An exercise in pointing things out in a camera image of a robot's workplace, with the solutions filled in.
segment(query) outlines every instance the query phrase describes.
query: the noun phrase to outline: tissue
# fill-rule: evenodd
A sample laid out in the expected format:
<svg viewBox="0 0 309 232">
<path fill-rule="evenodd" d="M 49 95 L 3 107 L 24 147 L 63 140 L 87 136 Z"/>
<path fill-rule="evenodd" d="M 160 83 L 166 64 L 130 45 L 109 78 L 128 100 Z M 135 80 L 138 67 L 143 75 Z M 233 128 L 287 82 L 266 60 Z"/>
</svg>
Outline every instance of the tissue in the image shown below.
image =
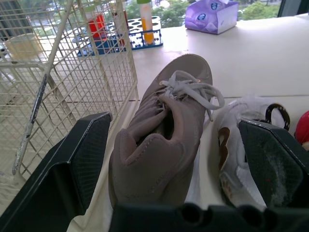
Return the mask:
<svg viewBox="0 0 309 232">
<path fill-rule="evenodd" d="M 186 10 L 185 27 L 220 34 L 236 25 L 238 5 L 228 0 L 197 1 Z"/>
</svg>

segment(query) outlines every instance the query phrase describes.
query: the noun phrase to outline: shoe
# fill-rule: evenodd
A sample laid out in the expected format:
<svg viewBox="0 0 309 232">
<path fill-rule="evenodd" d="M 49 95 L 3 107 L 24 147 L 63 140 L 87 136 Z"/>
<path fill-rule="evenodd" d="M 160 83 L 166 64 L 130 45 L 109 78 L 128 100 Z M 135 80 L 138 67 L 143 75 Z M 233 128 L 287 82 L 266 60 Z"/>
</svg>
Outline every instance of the shoe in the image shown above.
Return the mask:
<svg viewBox="0 0 309 232">
<path fill-rule="evenodd" d="M 219 106 L 210 103 L 213 96 Z M 116 136 L 109 163 L 109 196 L 117 202 L 184 202 L 203 132 L 205 110 L 224 105 L 208 63 L 183 55 L 146 90 L 127 129 Z"/>
<path fill-rule="evenodd" d="M 299 119 L 296 126 L 295 138 L 306 151 L 309 151 L 309 111 L 305 112 Z"/>
<path fill-rule="evenodd" d="M 240 118 L 266 122 L 289 129 L 290 118 L 286 110 L 270 99 L 245 97 L 231 102 L 219 113 L 219 180 L 227 203 L 236 207 L 249 204 L 263 210 L 265 202 L 251 176 L 238 129 Z"/>
</svg>

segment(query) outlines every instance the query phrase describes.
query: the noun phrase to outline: test tube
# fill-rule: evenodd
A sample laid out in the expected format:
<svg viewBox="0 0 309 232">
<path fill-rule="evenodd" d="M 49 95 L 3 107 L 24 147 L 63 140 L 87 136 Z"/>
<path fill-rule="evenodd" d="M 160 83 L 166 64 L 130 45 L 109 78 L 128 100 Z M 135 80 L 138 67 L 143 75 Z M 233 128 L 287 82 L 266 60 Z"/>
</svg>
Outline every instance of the test tube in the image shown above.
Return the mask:
<svg viewBox="0 0 309 232">
<path fill-rule="evenodd" d="M 140 6 L 140 18 L 143 31 L 152 30 L 151 0 L 137 0 L 137 4 Z M 152 44 L 154 42 L 154 33 L 144 33 L 144 39 L 147 44 Z"/>
</svg>

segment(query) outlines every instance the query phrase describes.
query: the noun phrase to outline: white shoelace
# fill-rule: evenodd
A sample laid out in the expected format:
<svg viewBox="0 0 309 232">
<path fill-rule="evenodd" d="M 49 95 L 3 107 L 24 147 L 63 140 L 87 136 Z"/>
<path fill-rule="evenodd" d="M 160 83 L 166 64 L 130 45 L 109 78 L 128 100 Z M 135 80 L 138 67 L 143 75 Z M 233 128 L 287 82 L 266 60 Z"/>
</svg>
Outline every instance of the white shoelace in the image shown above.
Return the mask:
<svg viewBox="0 0 309 232">
<path fill-rule="evenodd" d="M 182 77 L 187 80 L 177 81 L 177 77 Z M 225 101 L 221 92 L 217 90 L 212 85 L 201 83 L 199 80 L 195 79 L 191 74 L 177 70 L 173 73 L 168 81 L 161 81 L 161 85 L 166 86 L 165 96 L 179 99 L 183 95 L 188 95 L 207 110 L 210 121 L 213 121 L 211 110 L 217 110 L 224 106 Z M 207 95 L 216 97 L 218 99 L 219 105 L 213 105 L 209 102 Z"/>
</svg>

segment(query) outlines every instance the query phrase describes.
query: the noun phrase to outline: wire basket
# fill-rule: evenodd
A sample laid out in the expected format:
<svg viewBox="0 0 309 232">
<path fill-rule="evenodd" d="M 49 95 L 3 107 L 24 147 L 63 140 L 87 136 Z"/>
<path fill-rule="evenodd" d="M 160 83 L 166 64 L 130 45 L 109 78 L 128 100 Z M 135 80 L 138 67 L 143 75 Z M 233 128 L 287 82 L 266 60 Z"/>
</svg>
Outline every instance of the wire basket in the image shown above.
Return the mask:
<svg viewBox="0 0 309 232">
<path fill-rule="evenodd" d="M 27 2 L 0 1 L 0 215 L 78 119 L 108 111 L 112 130 L 137 86 L 120 0 Z M 94 56 L 77 55 L 87 48 Z"/>
</svg>

